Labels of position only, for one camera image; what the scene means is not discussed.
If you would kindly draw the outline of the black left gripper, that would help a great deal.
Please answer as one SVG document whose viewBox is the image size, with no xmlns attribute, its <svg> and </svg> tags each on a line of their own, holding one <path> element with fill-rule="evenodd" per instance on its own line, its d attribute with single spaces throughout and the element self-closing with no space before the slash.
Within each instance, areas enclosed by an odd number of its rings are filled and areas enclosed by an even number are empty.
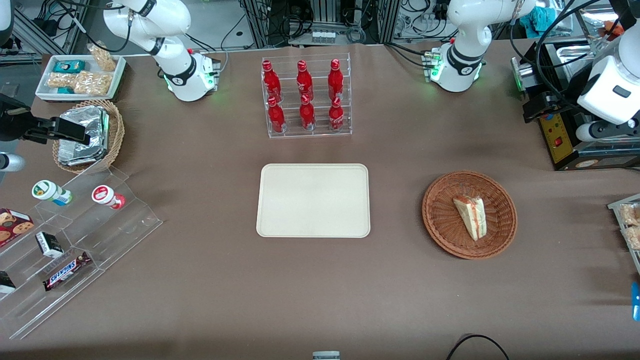
<svg viewBox="0 0 640 360">
<path fill-rule="evenodd" d="M 582 94 L 590 79 L 593 66 L 586 64 L 569 81 L 567 88 L 560 92 L 561 99 L 552 91 L 539 93 L 526 92 L 525 102 L 522 104 L 522 117 L 524 123 L 529 124 L 534 120 L 560 114 L 562 119 L 574 119 L 578 114 L 587 118 L 594 118 L 592 112 L 578 104 L 578 98 Z"/>
</svg>

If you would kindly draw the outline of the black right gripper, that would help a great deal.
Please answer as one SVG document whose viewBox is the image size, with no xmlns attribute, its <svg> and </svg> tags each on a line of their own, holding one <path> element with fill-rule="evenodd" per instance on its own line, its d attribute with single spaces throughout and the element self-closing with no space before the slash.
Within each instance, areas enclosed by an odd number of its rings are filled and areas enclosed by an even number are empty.
<svg viewBox="0 0 640 360">
<path fill-rule="evenodd" d="M 0 141 L 25 141 L 46 145 L 48 141 L 64 140 L 90 145 L 85 126 L 62 117 L 35 119 L 28 105 L 10 96 L 0 95 Z"/>
</svg>

